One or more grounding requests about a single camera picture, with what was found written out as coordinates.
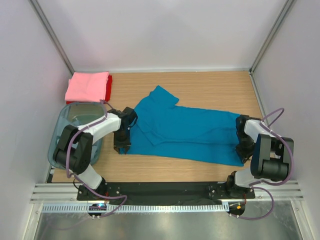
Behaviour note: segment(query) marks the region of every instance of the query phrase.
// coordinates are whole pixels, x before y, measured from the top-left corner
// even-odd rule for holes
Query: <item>red folded fabric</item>
[[[108,76],[108,81],[106,82],[106,86],[105,86],[105,101],[109,101],[110,97],[111,97],[111,86],[112,86],[112,76],[109,74]],[[66,101],[66,104],[71,104],[74,103],[74,101]]]

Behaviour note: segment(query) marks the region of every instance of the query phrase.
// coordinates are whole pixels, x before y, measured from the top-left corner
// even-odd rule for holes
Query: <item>transparent plastic container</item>
[[[56,122],[51,143],[48,151],[48,161],[50,164],[59,169],[65,169],[62,165],[55,162],[53,159],[54,151],[57,147],[58,141],[65,126],[72,125],[78,127],[80,125],[88,124],[104,115],[103,107],[96,102],[74,102],[66,105],[60,112]],[[98,161],[102,147],[102,139],[92,145],[91,165]]]

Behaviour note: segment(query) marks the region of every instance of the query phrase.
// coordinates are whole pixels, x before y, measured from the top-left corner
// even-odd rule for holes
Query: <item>wooden tabletop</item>
[[[134,108],[157,85],[178,97],[179,106],[214,109],[261,118],[247,71],[114,73],[110,104],[119,110]],[[241,167],[201,161],[145,155],[119,155],[113,134],[103,139],[93,168],[107,182],[225,181]],[[55,169],[52,182],[71,182],[66,171]]]

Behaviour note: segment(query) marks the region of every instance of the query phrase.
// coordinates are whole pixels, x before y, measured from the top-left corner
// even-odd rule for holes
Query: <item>pink cloth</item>
[[[69,80],[65,100],[70,102],[99,102],[106,98],[109,72],[75,72]]]

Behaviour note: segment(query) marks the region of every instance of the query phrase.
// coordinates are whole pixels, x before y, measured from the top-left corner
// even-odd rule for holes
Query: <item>white wall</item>
[[[70,74],[27,0],[0,1],[0,233],[21,239]]]
[[[255,71],[266,112],[285,107],[274,124],[294,139],[295,177],[320,222],[320,1],[297,0]]]
[[[251,67],[285,0],[39,0],[76,71]]]

